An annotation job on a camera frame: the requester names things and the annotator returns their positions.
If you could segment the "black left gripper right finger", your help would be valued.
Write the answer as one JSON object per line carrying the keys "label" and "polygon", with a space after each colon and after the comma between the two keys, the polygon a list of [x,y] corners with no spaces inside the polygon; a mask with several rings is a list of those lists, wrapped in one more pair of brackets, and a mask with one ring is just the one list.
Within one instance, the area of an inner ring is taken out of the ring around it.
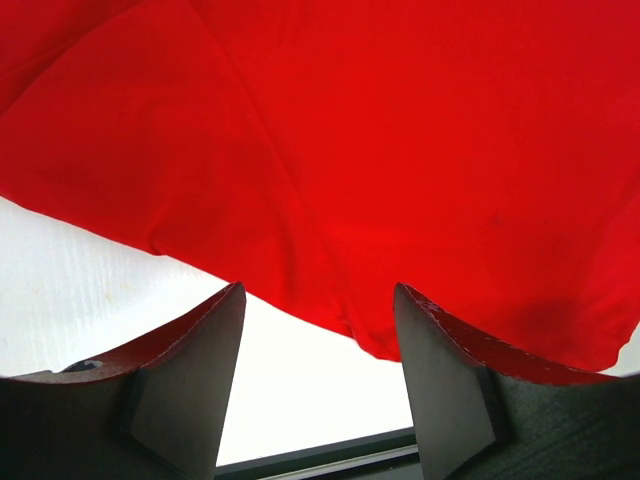
{"label": "black left gripper right finger", "polygon": [[427,479],[635,479],[639,379],[516,348],[398,284],[394,318]]}

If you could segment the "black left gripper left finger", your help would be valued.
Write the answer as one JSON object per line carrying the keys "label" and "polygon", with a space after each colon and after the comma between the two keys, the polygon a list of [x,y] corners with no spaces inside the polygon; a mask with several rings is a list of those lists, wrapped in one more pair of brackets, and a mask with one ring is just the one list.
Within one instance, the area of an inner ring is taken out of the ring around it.
{"label": "black left gripper left finger", "polygon": [[2,477],[212,478],[245,307],[234,283],[59,373],[3,379]]}

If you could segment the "red t shirt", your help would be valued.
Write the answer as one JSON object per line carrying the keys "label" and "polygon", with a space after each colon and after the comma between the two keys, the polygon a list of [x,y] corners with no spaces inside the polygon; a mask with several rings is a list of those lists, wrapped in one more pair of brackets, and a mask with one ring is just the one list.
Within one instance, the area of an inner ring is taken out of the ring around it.
{"label": "red t shirt", "polygon": [[403,282],[601,371],[639,322],[639,5],[5,1],[1,194],[382,359]]}

